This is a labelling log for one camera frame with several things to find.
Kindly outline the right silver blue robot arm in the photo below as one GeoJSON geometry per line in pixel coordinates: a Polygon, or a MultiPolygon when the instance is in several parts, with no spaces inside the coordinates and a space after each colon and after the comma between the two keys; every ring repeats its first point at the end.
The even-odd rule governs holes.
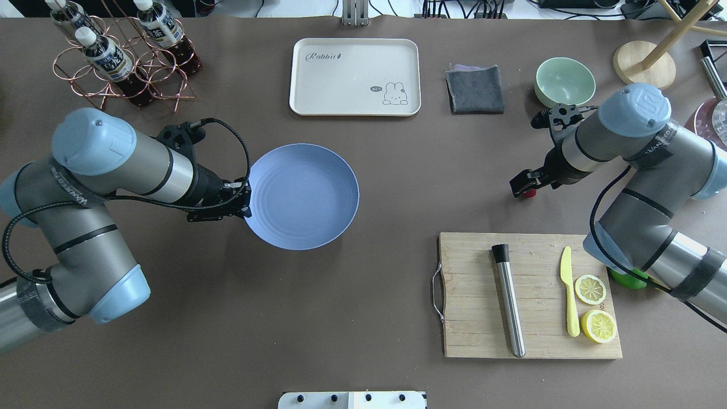
{"type": "Polygon", "coordinates": [[[613,271],[647,275],[645,282],[725,329],[725,255],[670,226],[689,199],[725,188],[725,151],[671,119],[670,101],[656,86],[633,83],[594,114],[558,104],[530,123],[548,128],[554,147],[536,170],[509,182],[514,197],[572,185],[623,158],[634,174],[600,219],[590,216],[587,253],[613,271]]]}

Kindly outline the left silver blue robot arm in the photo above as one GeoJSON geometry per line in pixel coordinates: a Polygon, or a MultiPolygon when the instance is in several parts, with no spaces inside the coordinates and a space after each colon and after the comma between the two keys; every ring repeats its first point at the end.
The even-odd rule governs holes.
{"type": "Polygon", "coordinates": [[[54,132],[52,153],[2,183],[2,257],[15,278],[2,284],[2,352],[89,316],[103,324],[148,300],[151,290],[106,203],[138,201],[182,210],[187,220],[251,217],[251,161],[233,181],[195,157],[215,118],[164,127],[150,137],[122,119],[80,108],[54,132]],[[42,230],[57,264],[24,271],[11,257],[19,224],[42,230]]]}

